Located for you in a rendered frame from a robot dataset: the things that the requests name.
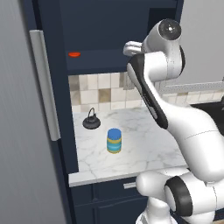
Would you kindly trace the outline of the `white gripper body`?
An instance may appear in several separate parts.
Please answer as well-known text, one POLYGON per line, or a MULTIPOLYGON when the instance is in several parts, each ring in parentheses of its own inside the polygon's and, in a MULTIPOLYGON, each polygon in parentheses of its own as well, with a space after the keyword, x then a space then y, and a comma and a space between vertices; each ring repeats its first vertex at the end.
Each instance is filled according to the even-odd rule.
POLYGON ((129 41, 124 45, 123 54, 133 56, 142 52, 142 44, 136 41, 129 41))

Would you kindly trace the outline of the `navy base cabinet door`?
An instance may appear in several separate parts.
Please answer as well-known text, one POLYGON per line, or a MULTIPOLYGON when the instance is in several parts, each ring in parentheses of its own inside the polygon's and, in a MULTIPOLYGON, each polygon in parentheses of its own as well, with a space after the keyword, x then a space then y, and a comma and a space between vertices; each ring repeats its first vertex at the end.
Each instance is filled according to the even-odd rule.
POLYGON ((136 224, 137 217, 144 211, 146 197, 111 202, 97 208, 97 224, 136 224))

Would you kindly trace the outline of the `grey range hood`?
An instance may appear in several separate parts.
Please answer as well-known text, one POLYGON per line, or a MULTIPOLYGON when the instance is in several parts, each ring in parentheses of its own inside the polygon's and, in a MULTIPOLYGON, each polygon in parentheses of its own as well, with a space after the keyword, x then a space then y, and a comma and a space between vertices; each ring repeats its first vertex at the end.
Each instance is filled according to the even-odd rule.
POLYGON ((224 88, 224 0, 184 0, 180 19, 185 69, 161 81, 165 93, 224 88))

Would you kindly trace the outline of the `black kettle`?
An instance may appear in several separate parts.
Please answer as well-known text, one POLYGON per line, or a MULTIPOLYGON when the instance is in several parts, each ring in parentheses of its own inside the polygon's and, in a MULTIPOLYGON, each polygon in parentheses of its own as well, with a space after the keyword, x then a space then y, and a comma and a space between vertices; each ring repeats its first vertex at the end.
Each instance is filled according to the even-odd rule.
POLYGON ((83 120, 82 125, 87 130, 95 130, 100 127, 101 121, 96 116, 95 109, 91 108, 88 112, 87 117, 83 120))

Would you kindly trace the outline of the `blue and yellow jar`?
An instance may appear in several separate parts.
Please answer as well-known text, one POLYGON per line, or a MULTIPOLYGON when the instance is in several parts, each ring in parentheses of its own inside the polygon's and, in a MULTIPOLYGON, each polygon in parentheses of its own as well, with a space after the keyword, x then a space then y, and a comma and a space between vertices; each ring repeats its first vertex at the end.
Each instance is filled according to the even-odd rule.
POLYGON ((121 151, 121 148, 122 148, 122 132, 116 128, 109 129, 107 134, 108 152, 116 154, 121 151))

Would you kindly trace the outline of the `black hob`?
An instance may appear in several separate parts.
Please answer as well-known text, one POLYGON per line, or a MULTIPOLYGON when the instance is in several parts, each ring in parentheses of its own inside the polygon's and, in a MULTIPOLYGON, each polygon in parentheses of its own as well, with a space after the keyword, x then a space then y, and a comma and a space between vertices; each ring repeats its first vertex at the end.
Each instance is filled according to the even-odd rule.
POLYGON ((215 121, 220 133, 224 136, 224 95, 220 101, 192 104, 192 107, 207 112, 215 121))

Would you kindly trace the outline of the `grey fridge door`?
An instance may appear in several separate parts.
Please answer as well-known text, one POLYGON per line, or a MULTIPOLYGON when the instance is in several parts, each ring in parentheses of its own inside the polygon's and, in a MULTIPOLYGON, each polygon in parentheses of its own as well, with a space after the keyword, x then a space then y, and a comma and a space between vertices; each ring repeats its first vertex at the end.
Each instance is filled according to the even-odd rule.
POLYGON ((0 224, 67 224, 21 0, 0 0, 0 224))

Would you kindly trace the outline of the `navy drawer front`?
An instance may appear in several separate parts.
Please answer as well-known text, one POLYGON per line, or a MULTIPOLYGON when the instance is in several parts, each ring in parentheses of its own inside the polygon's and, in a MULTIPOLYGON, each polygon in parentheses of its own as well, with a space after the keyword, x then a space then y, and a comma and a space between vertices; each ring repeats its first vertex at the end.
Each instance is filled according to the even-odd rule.
POLYGON ((136 182, 136 177, 121 178, 93 184, 94 198, 96 200, 112 200, 139 195, 137 188, 123 188, 123 184, 130 182, 136 182))

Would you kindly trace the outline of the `navy open wall cabinet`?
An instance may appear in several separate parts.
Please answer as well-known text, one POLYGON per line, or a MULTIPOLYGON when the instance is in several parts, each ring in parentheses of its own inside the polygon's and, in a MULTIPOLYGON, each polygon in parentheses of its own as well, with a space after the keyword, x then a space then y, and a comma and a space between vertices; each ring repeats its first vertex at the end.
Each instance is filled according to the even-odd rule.
POLYGON ((184 0, 22 0, 29 30, 44 33, 55 73, 126 70, 124 44, 141 42, 164 18, 179 21, 184 0), (78 52, 71 58, 68 53, 78 52))

